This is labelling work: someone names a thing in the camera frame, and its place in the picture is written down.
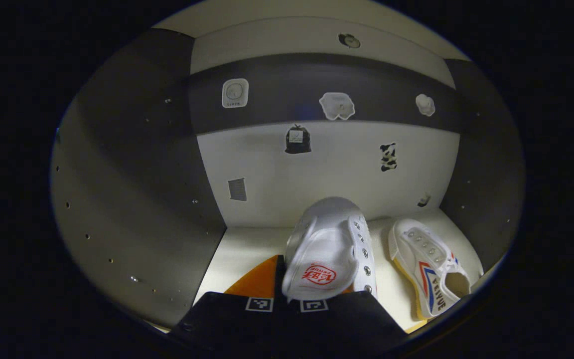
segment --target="white wall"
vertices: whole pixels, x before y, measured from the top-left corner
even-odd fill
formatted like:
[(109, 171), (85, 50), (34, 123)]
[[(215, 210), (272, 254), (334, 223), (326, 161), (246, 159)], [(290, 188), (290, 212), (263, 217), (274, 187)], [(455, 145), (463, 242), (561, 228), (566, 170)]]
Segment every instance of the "white wall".
[(458, 48), (421, 23), (369, 0), (206, 0), (173, 14), (154, 27), (193, 38), (239, 23), (285, 16), (336, 18), (408, 39), (444, 59), (468, 60)]
[[(338, 34), (351, 34), (360, 48), (349, 48)], [(282, 17), (246, 22), (199, 37), (191, 73), (264, 55), (341, 54), (374, 59), (419, 72), (455, 88), (444, 59), (407, 39), (358, 23), (315, 17)]]
[[(444, 130), (368, 121), (312, 121), (312, 152), (285, 153), (293, 123), (198, 136), (207, 176), (228, 227), (293, 227), (306, 207), (339, 195), (367, 220), (439, 207), (449, 184), (460, 135)], [(380, 145), (397, 143), (396, 170), (380, 170)], [(248, 201), (231, 200), (227, 181), (245, 178)]]

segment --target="canvas shoe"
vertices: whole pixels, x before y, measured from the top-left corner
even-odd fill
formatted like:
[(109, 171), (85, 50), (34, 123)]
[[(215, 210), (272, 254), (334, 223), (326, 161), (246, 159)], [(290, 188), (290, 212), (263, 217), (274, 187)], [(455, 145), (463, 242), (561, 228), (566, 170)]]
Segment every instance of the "canvas shoe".
[(349, 286), (377, 298), (367, 222), (348, 199), (324, 198), (304, 212), (287, 241), (285, 265), (288, 302), (328, 299)]
[(389, 254), (415, 288), (416, 313), (421, 320), (439, 316), (471, 293), (471, 281), (458, 258), (423, 223), (412, 219), (394, 223)]

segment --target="cow print sticker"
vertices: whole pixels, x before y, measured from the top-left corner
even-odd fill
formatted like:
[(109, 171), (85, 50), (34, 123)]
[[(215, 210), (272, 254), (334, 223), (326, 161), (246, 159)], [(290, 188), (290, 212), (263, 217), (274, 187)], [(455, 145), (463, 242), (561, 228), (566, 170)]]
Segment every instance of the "cow print sticker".
[(389, 170), (395, 170), (398, 167), (397, 157), (396, 157), (396, 143), (390, 143), (389, 145), (380, 146), (382, 151), (382, 159), (380, 159), (380, 170), (382, 172), (387, 172)]

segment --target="white shelf surface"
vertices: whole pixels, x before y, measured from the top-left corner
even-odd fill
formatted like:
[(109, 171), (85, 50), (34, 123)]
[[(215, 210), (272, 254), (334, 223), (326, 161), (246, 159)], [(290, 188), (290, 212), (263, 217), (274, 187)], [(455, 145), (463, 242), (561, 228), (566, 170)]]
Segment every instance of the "white shelf surface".
[[(440, 210), (408, 214), (433, 229), (458, 256), (474, 284), (483, 275), (480, 259), (455, 223)], [(415, 291), (389, 258), (388, 235), (396, 218), (369, 221), (369, 232), (376, 261), (378, 301), (402, 329), (421, 324), (412, 317)], [(276, 254), (284, 254), (292, 228), (228, 228), (207, 268), (194, 303), (205, 293), (225, 292), (248, 271)]]

